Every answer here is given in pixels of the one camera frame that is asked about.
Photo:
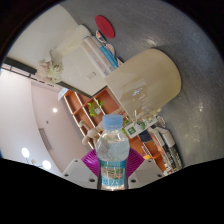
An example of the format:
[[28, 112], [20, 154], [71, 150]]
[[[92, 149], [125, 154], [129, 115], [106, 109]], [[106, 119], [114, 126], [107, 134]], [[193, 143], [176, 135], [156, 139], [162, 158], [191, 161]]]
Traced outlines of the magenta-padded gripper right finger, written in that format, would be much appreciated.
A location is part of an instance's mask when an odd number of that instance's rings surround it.
[[164, 176], [153, 159], [144, 159], [137, 151], [131, 149], [126, 161], [127, 187], [143, 187]]

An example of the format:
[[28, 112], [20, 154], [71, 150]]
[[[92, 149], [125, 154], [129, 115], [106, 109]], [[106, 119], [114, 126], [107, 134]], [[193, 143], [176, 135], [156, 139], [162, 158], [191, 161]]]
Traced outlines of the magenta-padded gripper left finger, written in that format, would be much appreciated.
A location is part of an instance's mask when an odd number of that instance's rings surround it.
[[97, 189], [100, 177], [100, 164], [96, 151], [89, 151], [81, 159], [73, 159], [64, 170], [62, 177], [78, 186]]

